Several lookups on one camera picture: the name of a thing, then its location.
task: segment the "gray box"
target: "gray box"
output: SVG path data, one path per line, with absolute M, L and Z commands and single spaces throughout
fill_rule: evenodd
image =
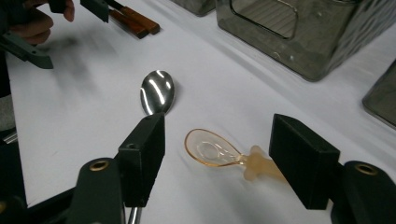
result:
M 216 0 L 218 25 L 318 81 L 396 21 L 395 0 Z
M 362 102 L 367 112 L 396 129 L 396 60 Z
M 202 17 L 209 11 L 215 9 L 216 0 L 171 0 L 181 7 L 186 8 L 196 16 Z

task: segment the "human hand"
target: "human hand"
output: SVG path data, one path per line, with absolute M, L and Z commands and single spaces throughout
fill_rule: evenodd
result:
M 24 6 L 26 9 L 31 7 L 39 6 L 48 3 L 49 0 L 27 0 L 24 2 Z M 74 3 L 73 0 L 57 0 L 57 1 L 65 1 L 66 9 L 64 10 L 64 18 L 68 21 L 74 20 Z
M 64 17 L 68 21 L 73 21 L 75 11 L 73 1 L 65 0 L 65 2 Z M 30 20 L 25 24 L 10 26 L 9 30 L 22 37 L 29 44 L 44 43 L 50 36 L 50 28 L 53 25 L 53 21 L 50 16 L 38 10 L 35 6 L 45 3 L 48 3 L 48 0 L 27 0 L 24 6 L 28 10 Z

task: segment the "white surface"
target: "white surface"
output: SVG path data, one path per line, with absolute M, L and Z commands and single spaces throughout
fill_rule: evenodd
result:
M 139 87 L 153 70 L 171 74 L 177 100 L 166 115 L 166 155 L 141 223 L 331 223 L 307 211 L 289 186 L 243 179 L 241 167 L 209 168 L 184 150 L 204 128 L 242 153 L 266 152 L 274 113 L 294 117 L 342 151 L 340 162 L 370 162 L 396 180 L 396 131 L 367 114 L 361 99 L 396 58 L 392 26 L 318 83 L 298 77 L 220 30 L 216 12 L 198 18 L 168 0 L 121 1 L 162 30 L 138 40 L 76 2 L 76 20 L 52 15 L 39 46 L 55 69 L 8 57 L 28 203 L 76 185 L 86 162 L 113 157 L 145 117 Z

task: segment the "brass ring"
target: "brass ring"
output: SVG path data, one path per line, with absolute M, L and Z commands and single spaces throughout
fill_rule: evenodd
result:
M 371 165 L 367 164 L 356 164 L 355 168 L 360 171 L 361 173 L 364 173 L 365 175 L 377 175 L 378 171 Z
M 108 161 L 96 161 L 90 165 L 90 170 L 91 171 L 102 171 L 102 170 L 105 170 L 108 165 L 109 165 Z

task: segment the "spoon handle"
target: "spoon handle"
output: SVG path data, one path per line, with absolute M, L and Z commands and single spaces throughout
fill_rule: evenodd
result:
M 141 207 L 133 207 L 129 215 L 128 224 L 140 224 L 140 217 L 142 216 Z
M 129 29 L 129 31 L 137 36 L 139 39 L 145 37 L 146 35 L 149 34 L 149 31 L 146 30 L 145 27 L 137 23 L 136 21 L 129 20 L 127 17 L 124 15 L 120 14 L 116 10 L 109 10 L 108 13 L 112 18 L 114 18 L 116 21 L 119 23 L 123 24 L 125 27 Z
M 135 20 L 135 21 L 139 22 L 152 35 L 157 34 L 161 30 L 161 27 L 160 27 L 160 25 L 157 22 L 152 21 L 151 19 L 141 15 L 140 13 L 134 11 L 133 9 L 131 9 L 129 7 L 121 8 L 120 12 L 122 12 L 122 14 L 124 14 L 126 17 L 129 17 L 132 20 Z
M 244 178 L 252 181 L 257 175 L 270 175 L 286 182 L 285 176 L 282 175 L 274 161 L 264 158 L 262 154 L 262 150 L 254 146 L 250 150 L 250 155 L 244 156 L 243 164 L 247 167 L 244 172 Z

